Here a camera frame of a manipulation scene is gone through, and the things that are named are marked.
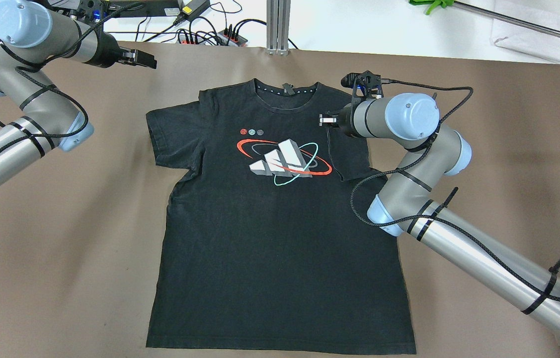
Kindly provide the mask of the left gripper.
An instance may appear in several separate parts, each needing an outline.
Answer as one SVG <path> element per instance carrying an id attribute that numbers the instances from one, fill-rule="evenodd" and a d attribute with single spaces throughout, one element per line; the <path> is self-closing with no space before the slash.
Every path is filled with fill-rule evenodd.
<path id="1" fill-rule="evenodd" d="M 120 47 L 111 35 L 100 35 L 95 52 L 95 67 L 109 68 L 115 63 L 156 69 L 158 62 L 154 55 L 141 50 Z"/>

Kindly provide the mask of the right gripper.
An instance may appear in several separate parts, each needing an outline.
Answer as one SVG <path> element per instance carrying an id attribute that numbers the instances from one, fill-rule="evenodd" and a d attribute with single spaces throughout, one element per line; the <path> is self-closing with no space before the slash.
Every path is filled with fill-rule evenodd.
<path id="1" fill-rule="evenodd" d="M 319 114 L 319 126 L 339 128 L 346 136 L 357 137 L 357 132 L 353 127 L 352 108 L 343 108 L 340 111 Z"/>

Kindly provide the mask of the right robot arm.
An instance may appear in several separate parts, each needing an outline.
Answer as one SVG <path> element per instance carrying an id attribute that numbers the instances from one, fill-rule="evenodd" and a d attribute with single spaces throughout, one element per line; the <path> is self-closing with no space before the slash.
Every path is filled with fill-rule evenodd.
<path id="1" fill-rule="evenodd" d="M 440 96 L 358 95 L 319 116 L 321 126 L 374 149 L 403 149 L 373 216 L 357 201 L 352 208 L 395 237 L 418 240 L 519 313 L 530 310 L 560 347 L 560 139 L 485 124 L 492 133 L 477 140 L 470 125 L 450 124 Z"/>

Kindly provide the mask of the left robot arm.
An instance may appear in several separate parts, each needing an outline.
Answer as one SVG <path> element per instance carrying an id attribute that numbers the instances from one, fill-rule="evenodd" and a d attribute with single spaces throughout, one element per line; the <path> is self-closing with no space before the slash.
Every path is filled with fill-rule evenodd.
<path id="1" fill-rule="evenodd" d="M 119 46 L 100 28 L 28 0 L 0 0 L 0 96 L 23 115 L 0 127 L 0 185 L 49 151 L 65 152 L 93 134 L 86 110 L 43 73 L 67 58 L 99 68 L 122 63 L 156 68 L 154 56 Z"/>

